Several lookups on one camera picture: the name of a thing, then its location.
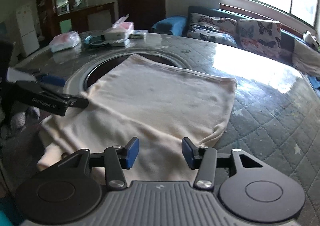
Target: wooden cabinet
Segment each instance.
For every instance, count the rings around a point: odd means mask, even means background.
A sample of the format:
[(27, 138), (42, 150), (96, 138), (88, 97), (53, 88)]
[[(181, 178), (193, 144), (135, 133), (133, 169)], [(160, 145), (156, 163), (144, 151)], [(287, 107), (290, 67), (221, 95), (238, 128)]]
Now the wooden cabinet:
[(36, 0), (36, 2), (42, 35), (47, 42), (61, 34), (60, 25), (68, 24), (70, 21), (72, 30), (79, 33), (88, 31), (90, 14), (109, 10), (111, 22), (115, 22), (114, 3), (84, 7), (84, 0)]

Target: packaged item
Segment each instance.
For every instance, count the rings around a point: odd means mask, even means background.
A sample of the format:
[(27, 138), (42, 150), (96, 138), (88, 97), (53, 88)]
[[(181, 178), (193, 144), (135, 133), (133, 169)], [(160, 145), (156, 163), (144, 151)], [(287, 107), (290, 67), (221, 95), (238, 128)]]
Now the packaged item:
[(118, 39), (118, 40), (103, 40), (104, 36), (88, 36), (84, 40), (85, 48), (100, 48), (100, 47), (117, 47), (127, 46), (130, 43), (130, 39)]
[(111, 28), (104, 31), (104, 40), (128, 39), (129, 35), (134, 31), (133, 22), (125, 22), (129, 15), (121, 17)]
[(49, 43), (49, 47), (51, 51), (54, 53), (57, 51), (75, 47), (77, 44), (80, 43), (80, 41), (81, 39), (78, 32), (71, 31), (54, 37), (52, 41)]
[(147, 37), (148, 30), (134, 30), (130, 34), (130, 38), (146, 38)]

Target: white refrigerator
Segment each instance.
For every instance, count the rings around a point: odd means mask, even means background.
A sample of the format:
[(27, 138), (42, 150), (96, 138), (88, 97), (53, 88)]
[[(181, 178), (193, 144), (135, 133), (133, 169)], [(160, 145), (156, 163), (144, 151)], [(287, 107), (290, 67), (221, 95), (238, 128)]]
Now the white refrigerator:
[(24, 57), (27, 57), (40, 47), (35, 31), (35, 25), (33, 23), (30, 4), (26, 4), (16, 10), (16, 19), (23, 47), (21, 54)]

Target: gray ribbed plate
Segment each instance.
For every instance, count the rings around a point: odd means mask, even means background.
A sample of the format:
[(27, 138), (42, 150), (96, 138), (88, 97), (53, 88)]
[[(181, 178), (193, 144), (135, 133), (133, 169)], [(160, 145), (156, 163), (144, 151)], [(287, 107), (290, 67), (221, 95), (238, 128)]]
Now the gray ribbed plate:
[[(25, 221), (21, 226), (38, 224)], [(245, 226), (255, 225), (232, 217), (216, 197), (190, 187), (188, 182), (134, 181), (110, 192), (87, 217), (65, 226)], [(298, 226), (295, 221), (283, 223)]]

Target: window frame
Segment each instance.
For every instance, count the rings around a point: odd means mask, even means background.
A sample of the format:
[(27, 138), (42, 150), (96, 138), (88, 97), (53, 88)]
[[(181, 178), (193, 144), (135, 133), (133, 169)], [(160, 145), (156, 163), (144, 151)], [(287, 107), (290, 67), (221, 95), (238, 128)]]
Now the window frame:
[(262, 5), (264, 5), (264, 6), (268, 6), (268, 7), (272, 8), (272, 9), (274, 9), (274, 10), (280, 11), (280, 12), (282, 12), (282, 13), (286, 14), (287, 16), (293, 17), (294, 19), (296, 19), (296, 20), (298, 20), (298, 21), (302, 22), (303, 24), (307, 25), (308, 27), (311, 27), (312, 29), (315, 29), (315, 28), (316, 28), (317, 18), (318, 18), (319, 0), (317, 0), (316, 15), (315, 15), (315, 20), (314, 20), (314, 22), (313, 22), (313, 25), (310, 25), (310, 24), (309, 24), (309, 23), (307, 23), (306, 21), (304, 21), (304, 20), (302, 20), (302, 19), (300, 19), (300, 18), (296, 17), (295, 15), (291, 14), (291, 9), (292, 9), (292, 0), (291, 0), (291, 3), (290, 3), (290, 10), (289, 10), (289, 13), (288, 13), (288, 12), (285, 12), (285, 11), (283, 11), (283, 10), (279, 9), (279, 8), (276, 8), (276, 7), (272, 6), (272, 5), (269, 5), (269, 4), (266, 4), (266, 3), (263, 3), (263, 2), (261, 2), (261, 1), (259, 1), (259, 0), (250, 0), (250, 1), (253, 1), (253, 2), (255, 2), (255, 3), (262, 4)]

